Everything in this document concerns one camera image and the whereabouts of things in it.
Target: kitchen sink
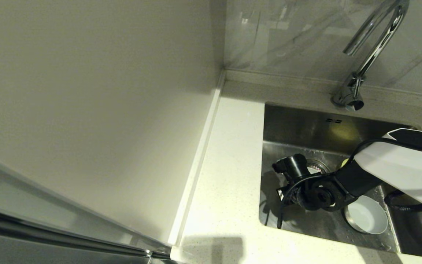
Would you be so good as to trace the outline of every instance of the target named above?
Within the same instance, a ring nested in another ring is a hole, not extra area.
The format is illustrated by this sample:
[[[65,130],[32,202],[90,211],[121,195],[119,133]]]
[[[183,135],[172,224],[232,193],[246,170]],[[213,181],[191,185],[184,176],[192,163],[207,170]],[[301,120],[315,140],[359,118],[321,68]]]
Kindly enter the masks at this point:
[[[280,198],[276,189],[286,185],[284,176],[276,174],[271,167],[278,159],[300,153],[308,162],[327,172],[333,172],[360,142],[382,137],[397,128],[414,127],[348,115],[265,105],[260,222],[268,227],[277,226]],[[397,212],[387,207],[384,197],[393,190],[393,187],[383,183],[365,194],[379,202],[387,212],[389,227],[382,234],[356,231],[347,224],[341,211],[308,211],[297,205],[284,208],[282,229],[360,247],[422,256],[422,212]],[[407,195],[403,195],[401,199],[405,203],[415,202]]]

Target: backsplash tile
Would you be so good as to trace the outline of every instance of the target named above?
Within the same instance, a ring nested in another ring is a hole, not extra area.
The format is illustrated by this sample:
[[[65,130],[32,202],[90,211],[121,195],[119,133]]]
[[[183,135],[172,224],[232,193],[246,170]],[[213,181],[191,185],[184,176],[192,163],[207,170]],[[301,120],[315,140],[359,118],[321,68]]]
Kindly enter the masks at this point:
[[[390,20],[354,57],[342,50],[382,0],[228,0],[225,66],[343,81]],[[366,84],[422,94],[422,1],[412,0]]]

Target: countertop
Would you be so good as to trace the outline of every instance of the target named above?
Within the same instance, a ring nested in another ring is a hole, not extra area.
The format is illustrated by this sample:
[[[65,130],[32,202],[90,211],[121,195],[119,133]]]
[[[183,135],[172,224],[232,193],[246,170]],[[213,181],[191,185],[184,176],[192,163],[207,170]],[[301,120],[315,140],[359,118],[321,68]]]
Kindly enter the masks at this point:
[[[173,247],[172,259],[187,264],[422,263],[422,257],[357,247],[260,223],[264,103],[340,113],[329,98],[328,92],[227,80],[181,243]],[[342,114],[422,129],[422,107],[381,100],[365,103],[362,112]]]

